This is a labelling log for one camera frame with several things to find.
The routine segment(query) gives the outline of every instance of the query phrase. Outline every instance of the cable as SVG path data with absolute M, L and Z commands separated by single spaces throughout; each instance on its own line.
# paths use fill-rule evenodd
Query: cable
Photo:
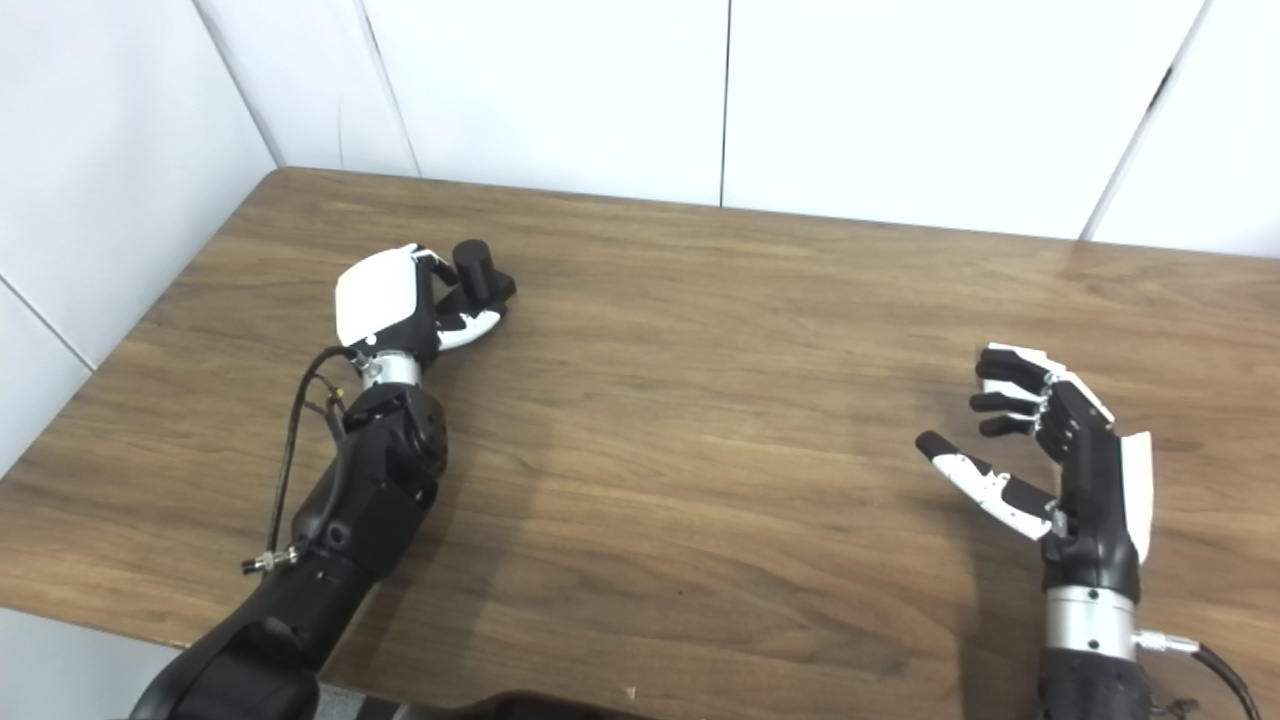
M 289 489 L 289 471 L 293 466 L 293 448 L 298 441 L 298 421 L 302 419 L 302 407 L 307 402 L 307 387 L 311 386 L 311 380 L 320 370 L 320 365 L 324 365 L 325 360 L 337 357 L 338 355 L 342 355 L 348 360 L 355 360 L 358 356 L 358 352 L 355 348 L 343 347 L 340 345 L 325 347 L 319 355 L 315 356 L 314 360 L 311 360 L 306 372 L 302 373 L 302 380 L 298 382 L 298 391 L 293 396 L 293 406 L 289 409 L 289 424 L 284 433 L 284 455 L 280 457 L 280 475 L 275 480 L 275 501 L 271 503 L 271 521 L 270 525 L 268 525 L 266 533 L 268 552 L 275 552 L 276 542 L 280 536 L 280 515 L 284 514 L 284 497 Z
M 1181 697 L 1169 705 L 1151 706 L 1152 717 L 1176 717 L 1187 720 L 1187 716 L 1199 710 L 1199 702 L 1189 697 Z
M 1258 715 L 1258 706 L 1253 702 L 1253 696 L 1249 694 L 1249 685 L 1244 683 L 1242 678 L 1222 657 L 1208 648 L 1208 646 L 1201 643 L 1199 650 L 1192 653 L 1192 657 L 1204 664 L 1206 667 L 1213 671 L 1215 675 L 1222 679 L 1224 683 L 1235 697 L 1240 700 L 1240 705 L 1244 707 L 1244 715 L 1249 720 L 1261 720 Z
M 324 387 L 329 391 L 329 397 L 325 400 L 325 407 L 329 409 L 329 406 L 337 406 L 338 414 L 346 415 L 347 405 L 342 401 L 342 388 L 333 384 L 333 380 L 321 375 L 320 373 L 316 373 L 315 379 L 320 380 L 320 383 L 324 384 Z M 325 411 L 321 410 L 320 414 L 324 415 Z
M 337 446 L 337 456 L 333 461 L 333 486 L 329 488 L 329 500 L 324 503 L 324 510 L 320 512 L 320 519 L 315 524 L 315 530 L 310 538 L 307 538 L 307 544 L 310 546 L 316 541 L 320 533 L 329 525 L 333 520 L 334 510 L 338 509 L 338 501 L 342 498 L 343 492 L 347 489 L 347 462 L 344 461 L 346 430 L 342 427 L 342 419 L 333 411 L 334 407 L 342 409 L 342 396 L 338 393 L 330 393 L 329 400 L 325 402 L 325 415 L 324 421 L 329 425 L 329 434 L 333 436 L 334 446 Z

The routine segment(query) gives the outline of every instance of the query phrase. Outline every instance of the white wall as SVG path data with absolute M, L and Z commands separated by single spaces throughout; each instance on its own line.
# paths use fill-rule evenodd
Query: white wall
M 1094 240 L 1280 258 L 1280 4 L 1212 0 Z
M 0 475 L 271 168 L 191 5 L 0 1 Z
M 727 0 L 366 0 L 425 177 L 719 202 Z
M 736 0 L 724 204 L 1076 238 L 1201 0 Z
M 0 717 L 128 717 L 177 651 L 0 609 Z
M 196 0 L 282 165 L 417 176 L 358 0 Z

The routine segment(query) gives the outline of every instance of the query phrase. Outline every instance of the black fingertip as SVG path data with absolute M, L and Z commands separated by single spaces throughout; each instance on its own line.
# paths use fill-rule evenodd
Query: black fingertip
M 1016 418 L 1010 418 L 1009 415 L 987 418 L 986 420 L 978 423 L 978 432 L 982 433 L 982 437 L 1001 437 L 1014 433 L 1028 434 L 1032 432 L 1032 421 L 1019 420 Z
M 960 448 L 951 445 L 951 441 L 940 436 L 933 430 L 924 430 L 920 437 L 915 438 L 915 447 L 924 454 L 925 457 L 933 460 L 938 455 L 959 455 Z
M 969 397 L 969 409 L 975 413 L 1016 413 L 1019 415 L 1034 415 L 1039 411 L 1039 402 L 1009 397 L 1002 392 L 982 392 Z
M 1032 395 L 1044 391 L 1044 368 L 1025 360 L 1012 350 L 983 350 L 974 372 L 987 380 L 1015 383 Z

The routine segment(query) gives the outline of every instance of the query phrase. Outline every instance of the robotic arm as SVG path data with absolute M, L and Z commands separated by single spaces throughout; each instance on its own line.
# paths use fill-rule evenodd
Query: robotic arm
M 447 293 L 435 301 L 434 284 Z M 137 720 L 305 720 L 324 666 L 361 601 L 399 564 L 435 501 L 448 461 L 444 413 L 422 388 L 442 350 L 497 327 L 516 292 L 479 240 L 453 264 L 417 245 L 387 250 L 348 269 L 335 292 L 342 346 L 303 374 L 289 418 L 280 492 L 306 391 L 328 359 L 352 361 L 364 392 L 340 418 L 326 414 L 337 456 L 276 550 L 279 497 L 268 551 L 242 570 L 262 583 L 232 615 L 151 683 Z M 329 409 L 342 407 L 338 393 Z
M 1134 629 L 1139 568 L 1151 547 L 1151 434 L 1117 437 L 1115 416 L 1075 373 L 1039 350 L 991 343 L 977 365 L 982 393 L 969 405 L 1002 413 L 986 437 L 1030 436 L 1061 466 L 1050 495 L 925 432 L 915 445 L 952 484 L 1019 534 L 1044 564 L 1047 637 L 1041 655 L 1041 720 L 1147 720 L 1185 716 L 1194 701 L 1152 703 L 1137 648 L 1192 655 L 1231 685 L 1251 720 L 1244 682 L 1196 641 Z

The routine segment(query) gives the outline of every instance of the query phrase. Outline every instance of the wooden table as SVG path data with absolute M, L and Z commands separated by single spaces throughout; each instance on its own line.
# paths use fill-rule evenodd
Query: wooden table
M 315 170 L 270 176 L 0 483 L 0 605 L 201 635 L 253 584 L 334 279 L 467 237 L 520 295 L 429 374 L 440 501 L 329 680 L 672 720 L 1025 717 L 1036 548 L 911 445 L 934 428 L 1051 483 L 966 409 L 1000 340 L 1155 433 L 1140 623 L 1280 712 L 1280 263 Z M 298 484 L 330 454 L 307 420 Z M 1148 669 L 1240 716 L 1189 660 Z

